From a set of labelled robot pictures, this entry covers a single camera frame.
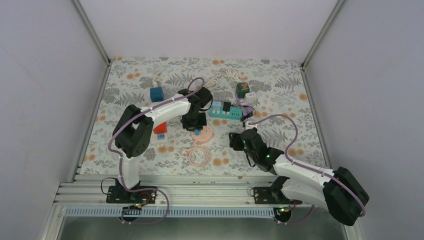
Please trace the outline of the red cube socket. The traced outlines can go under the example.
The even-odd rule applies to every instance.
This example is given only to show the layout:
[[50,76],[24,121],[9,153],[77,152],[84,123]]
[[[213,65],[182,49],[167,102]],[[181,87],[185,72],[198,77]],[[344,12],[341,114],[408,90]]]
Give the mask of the red cube socket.
[[168,130],[167,130],[167,123],[166,122],[163,122],[163,123],[159,124],[158,126],[156,126],[153,129],[153,132],[154,132],[154,134],[164,134],[164,133],[167,133],[168,132]]

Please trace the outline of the black power adapter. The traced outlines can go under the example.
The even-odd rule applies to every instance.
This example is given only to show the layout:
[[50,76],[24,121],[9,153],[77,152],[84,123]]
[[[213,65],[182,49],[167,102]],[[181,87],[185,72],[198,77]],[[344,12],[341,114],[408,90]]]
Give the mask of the black power adapter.
[[253,106],[245,105],[245,104],[239,104],[234,105],[230,102],[224,102],[223,103],[223,111],[230,110],[231,108],[240,108],[244,109],[246,111],[246,114],[242,113],[242,117],[240,118],[240,121],[243,122],[251,117],[253,117],[256,114],[256,109]]

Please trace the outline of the dark blue cube socket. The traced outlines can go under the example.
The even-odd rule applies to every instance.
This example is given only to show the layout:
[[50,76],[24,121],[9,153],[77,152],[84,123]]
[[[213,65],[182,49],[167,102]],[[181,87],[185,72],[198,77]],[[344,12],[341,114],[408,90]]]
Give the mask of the dark blue cube socket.
[[162,102],[165,99],[162,87],[152,87],[149,90],[149,97],[152,103]]

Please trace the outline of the white cube adapter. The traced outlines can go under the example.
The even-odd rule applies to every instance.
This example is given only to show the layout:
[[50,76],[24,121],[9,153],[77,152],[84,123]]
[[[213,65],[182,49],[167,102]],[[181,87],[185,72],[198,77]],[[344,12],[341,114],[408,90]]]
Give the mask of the white cube adapter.
[[246,104],[252,104],[257,100],[257,94],[255,92],[248,92],[244,95],[243,100]]

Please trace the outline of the dark green cube socket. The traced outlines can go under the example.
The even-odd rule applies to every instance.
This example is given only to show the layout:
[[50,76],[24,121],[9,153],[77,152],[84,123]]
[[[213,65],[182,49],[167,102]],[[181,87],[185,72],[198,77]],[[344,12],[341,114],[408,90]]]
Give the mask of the dark green cube socket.
[[237,98],[243,99],[247,93],[250,92],[250,87],[247,82],[240,82],[236,84],[235,93]]

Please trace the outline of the light blue plug adapter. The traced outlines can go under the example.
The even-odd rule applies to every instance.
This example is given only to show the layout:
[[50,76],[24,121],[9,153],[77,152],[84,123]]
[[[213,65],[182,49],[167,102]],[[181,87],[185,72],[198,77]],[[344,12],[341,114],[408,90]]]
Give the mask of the light blue plug adapter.
[[220,113],[222,102],[221,101],[213,101],[211,104],[211,111],[213,113]]

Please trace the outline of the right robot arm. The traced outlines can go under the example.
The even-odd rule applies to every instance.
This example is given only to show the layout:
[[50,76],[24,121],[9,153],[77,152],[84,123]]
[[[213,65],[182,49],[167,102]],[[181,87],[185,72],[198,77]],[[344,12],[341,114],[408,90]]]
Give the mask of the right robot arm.
[[274,202],[318,206],[346,226],[365,215],[370,197],[347,168],[326,169],[292,159],[283,150],[267,146],[255,127],[230,132],[228,138],[230,148],[243,151],[255,167],[277,176],[270,191]]

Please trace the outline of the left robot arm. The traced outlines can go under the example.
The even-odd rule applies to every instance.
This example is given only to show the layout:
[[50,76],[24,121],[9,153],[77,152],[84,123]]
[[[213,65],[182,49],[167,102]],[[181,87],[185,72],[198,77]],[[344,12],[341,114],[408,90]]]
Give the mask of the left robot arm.
[[132,104],[124,110],[108,144],[108,149],[119,156],[115,187],[124,201],[131,203],[139,197],[139,163],[135,158],[148,148],[154,128],[180,116],[184,130],[201,131],[207,125],[203,107],[212,100],[206,87],[195,91],[186,88],[157,105],[139,108]]

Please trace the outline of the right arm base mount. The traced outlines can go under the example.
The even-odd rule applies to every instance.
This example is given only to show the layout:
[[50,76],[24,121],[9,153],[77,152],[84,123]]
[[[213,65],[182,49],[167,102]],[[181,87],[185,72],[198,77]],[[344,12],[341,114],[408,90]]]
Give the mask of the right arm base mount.
[[273,188],[271,186],[252,187],[248,190],[248,194],[252,198],[254,198],[254,203],[256,205],[270,205],[270,204],[287,205],[287,206],[279,206],[279,207],[273,208],[273,220],[278,225],[293,226],[293,225],[303,223],[306,220],[308,220],[316,210],[315,206],[312,205],[308,214],[305,217],[297,221],[292,221],[291,217],[292,217],[293,210],[295,210],[296,207],[302,203],[301,200],[288,199],[283,195],[283,193],[280,190],[277,190],[276,188]]

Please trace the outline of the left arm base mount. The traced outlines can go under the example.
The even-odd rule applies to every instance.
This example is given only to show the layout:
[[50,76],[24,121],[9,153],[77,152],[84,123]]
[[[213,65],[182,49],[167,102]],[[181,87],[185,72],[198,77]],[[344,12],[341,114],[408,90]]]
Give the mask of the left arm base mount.
[[[114,185],[109,186],[108,190],[105,190],[103,186],[105,180],[114,181]],[[106,177],[100,182],[100,191],[102,194],[106,195],[107,203],[130,204],[130,206],[123,207],[120,215],[118,216],[118,219],[122,224],[134,224],[142,226],[155,225],[165,220],[170,213],[170,200],[167,194],[156,187],[141,186],[140,183],[137,183],[133,188],[130,189],[130,191],[126,191],[116,177]],[[153,222],[136,222],[136,216],[125,216],[131,212],[141,212],[143,207],[146,205],[155,203],[158,193],[164,196],[166,203],[166,210],[161,218]]]

